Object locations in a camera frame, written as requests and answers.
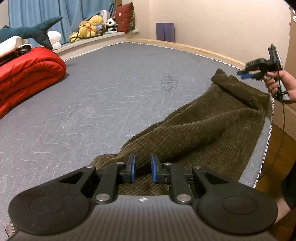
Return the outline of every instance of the logo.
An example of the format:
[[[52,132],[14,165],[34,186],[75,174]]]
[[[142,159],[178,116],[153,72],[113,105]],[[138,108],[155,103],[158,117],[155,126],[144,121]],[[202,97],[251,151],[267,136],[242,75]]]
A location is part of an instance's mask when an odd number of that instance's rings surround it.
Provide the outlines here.
[[[148,201],[149,199],[147,199],[146,197],[141,197],[141,198],[139,198],[138,200],[140,200],[141,202],[146,202],[146,201]]]

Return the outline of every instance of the folded red blanket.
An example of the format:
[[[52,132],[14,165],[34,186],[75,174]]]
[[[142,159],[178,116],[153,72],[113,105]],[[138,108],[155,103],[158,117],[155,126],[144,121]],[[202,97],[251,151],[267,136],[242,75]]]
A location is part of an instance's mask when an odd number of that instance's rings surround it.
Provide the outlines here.
[[[61,80],[65,62],[53,51],[34,48],[0,67],[0,118],[33,94]]]

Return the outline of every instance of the brown towel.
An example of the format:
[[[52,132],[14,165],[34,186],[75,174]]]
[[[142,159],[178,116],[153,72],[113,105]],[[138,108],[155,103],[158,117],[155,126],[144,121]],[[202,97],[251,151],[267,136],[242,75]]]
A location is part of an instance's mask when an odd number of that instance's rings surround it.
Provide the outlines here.
[[[120,185],[120,194],[167,194],[167,186],[152,182],[152,154],[162,163],[179,163],[186,169],[199,165],[238,180],[260,136],[270,95],[221,69],[211,81],[204,95],[129,139],[118,154],[98,156],[91,164],[104,168],[137,155],[136,182]]]

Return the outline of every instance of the plush toy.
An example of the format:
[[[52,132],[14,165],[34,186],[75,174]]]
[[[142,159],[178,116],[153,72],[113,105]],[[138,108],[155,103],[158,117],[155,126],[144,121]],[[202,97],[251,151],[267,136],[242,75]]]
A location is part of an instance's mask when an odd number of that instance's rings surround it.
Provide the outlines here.
[[[89,23],[93,26],[96,26],[97,34],[104,33],[106,31],[104,19],[99,15],[91,17]]]
[[[81,34],[79,32],[73,32],[72,35],[69,36],[70,42],[78,41],[82,38]]]
[[[106,23],[106,31],[116,31],[117,23],[115,22],[115,18],[109,18]]]
[[[91,25],[88,21],[82,21],[79,25],[79,33],[84,38],[93,37],[96,35],[96,26]]]
[[[37,43],[44,46],[45,48],[52,49],[52,44],[47,35],[47,31],[59,22],[63,17],[54,17],[46,21],[37,24],[35,27],[21,27],[21,28],[10,28],[5,25],[0,29],[0,43],[13,37],[20,36],[22,39],[34,39]]]
[[[61,44],[59,41],[61,40],[62,36],[58,31],[49,31],[47,35],[52,44],[53,50],[61,48]]]

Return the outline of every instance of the beige wall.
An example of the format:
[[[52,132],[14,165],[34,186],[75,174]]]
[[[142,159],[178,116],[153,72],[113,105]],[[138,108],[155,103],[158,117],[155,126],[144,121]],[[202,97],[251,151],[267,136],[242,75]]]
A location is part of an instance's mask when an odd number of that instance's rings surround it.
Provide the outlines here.
[[[284,0],[133,0],[137,38],[156,39],[156,22],[173,22],[176,42],[247,62],[268,58],[273,43],[285,63],[289,6]]]
[[[8,0],[4,0],[0,4],[0,28],[4,25],[9,25],[8,20]]]

